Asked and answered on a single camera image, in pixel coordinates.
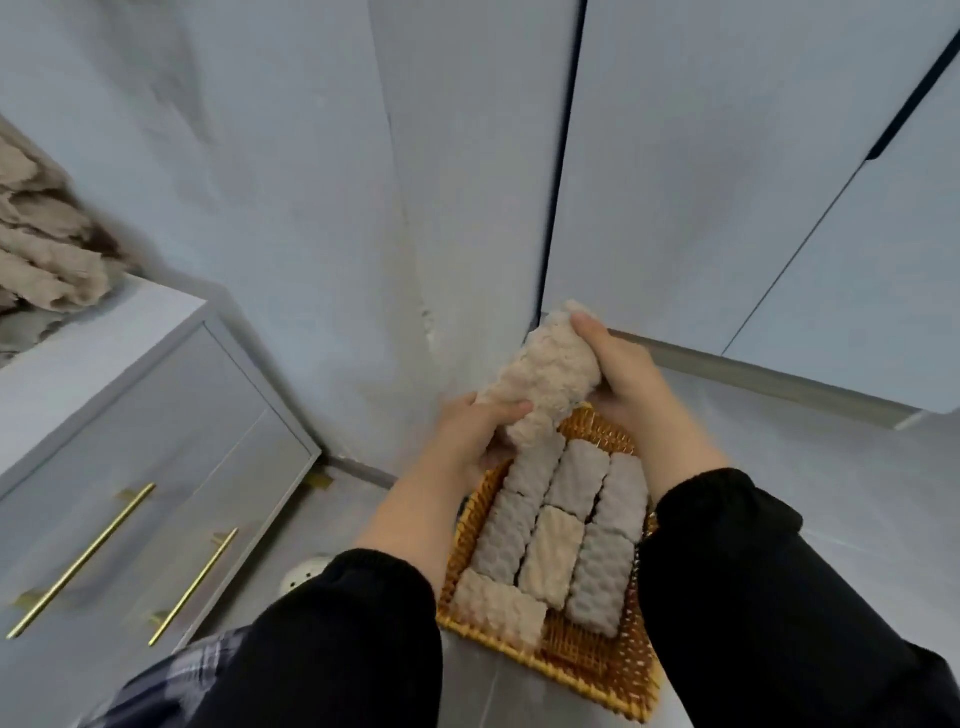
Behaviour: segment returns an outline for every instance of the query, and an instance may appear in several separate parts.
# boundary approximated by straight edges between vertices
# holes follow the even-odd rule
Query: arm
[[[595,405],[634,436],[657,507],[640,607],[694,724],[960,725],[946,663],[904,642],[800,537],[800,515],[730,468],[650,354],[589,317],[573,326],[606,380]]]
[[[437,432],[408,474],[390,494],[357,540],[412,564],[439,596],[446,557],[453,544],[452,524],[464,497],[480,483],[483,471],[510,456],[494,441],[499,426],[529,414],[529,402],[476,404],[476,393],[449,403]]]
[[[694,475],[730,466],[674,396],[647,350],[614,338],[586,314],[574,314],[572,323],[597,354],[606,380],[593,403],[633,436],[655,504]]]
[[[444,408],[417,464],[380,504],[354,549],[253,624],[190,728],[436,725],[443,651],[435,621],[453,523],[491,447],[522,404]]]

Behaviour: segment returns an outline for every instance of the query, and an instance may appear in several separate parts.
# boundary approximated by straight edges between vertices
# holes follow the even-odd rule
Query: hand
[[[477,393],[471,392],[444,405],[414,468],[421,476],[456,482],[464,494],[476,488],[484,471],[516,454],[500,428],[533,411],[529,401],[478,404],[476,399]]]
[[[603,417],[632,431],[637,411],[662,383],[653,357],[639,344],[611,336],[607,327],[586,313],[574,313],[570,324],[590,344],[603,372],[604,381],[589,397],[590,403]]]

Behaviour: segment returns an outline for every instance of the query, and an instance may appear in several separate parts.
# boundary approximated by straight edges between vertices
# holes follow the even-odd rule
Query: plaid fabric
[[[141,672],[74,728],[182,728],[224,674],[249,627],[199,640]]]

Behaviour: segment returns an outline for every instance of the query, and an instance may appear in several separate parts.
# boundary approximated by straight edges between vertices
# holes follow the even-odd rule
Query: gold drawer handle
[[[107,526],[102,534],[97,536],[96,540],[80,555],[80,558],[70,565],[70,568],[63,573],[63,576],[57,579],[56,583],[45,593],[27,592],[24,595],[20,595],[19,599],[16,600],[15,604],[17,605],[29,606],[29,611],[7,634],[8,640],[15,640],[22,635],[24,630],[33,623],[34,619],[39,617],[40,612],[50,606],[50,602],[54,600],[54,597],[63,591],[63,587],[70,583],[70,580],[77,575],[77,572],[84,567],[84,564],[93,557],[93,554],[100,550],[100,546],[105,544],[110,536],[116,533],[120,524],[130,517],[130,514],[136,510],[136,507],[143,502],[143,499],[147,497],[155,487],[156,483],[150,483],[149,485],[145,485],[139,493],[135,494],[133,491],[125,489],[117,494],[117,497],[129,501],[127,507],[121,511],[119,516],[113,519],[113,523]]]
[[[183,593],[183,596],[180,597],[180,601],[178,601],[169,612],[157,612],[150,617],[150,622],[158,624],[159,626],[147,643],[148,647],[153,647],[157,641],[163,637],[163,633],[167,631],[170,622],[177,617],[180,610],[183,609],[183,605],[186,604],[187,600],[197,591],[201,583],[206,579],[206,576],[210,573],[210,570],[213,569],[214,565],[220,560],[220,557],[224,555],[224,551],[227,550],[227,547],[230,545],[230,542],[233,541],[233,537],[237,535],[237,531],[239,530],[239,528],[234,528],[228,534],[216,533],[213,535],[213,543],[217,545],[217,550],[213,556],[210,557],[210,560],[206,562],[206,566],[197,574],[197,578],[193,580],[193,584],[191,584]]]

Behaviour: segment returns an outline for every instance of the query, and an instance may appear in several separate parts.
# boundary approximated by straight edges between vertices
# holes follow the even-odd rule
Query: black sleeve
[[[960,725],[947,664],[902,640],[747,475],[698,475],[657,517],[640,607],[697,728]]]
[[[378,551],[343,553],[253,624],[190,728],[435,726],[435,614],[414,567]]]

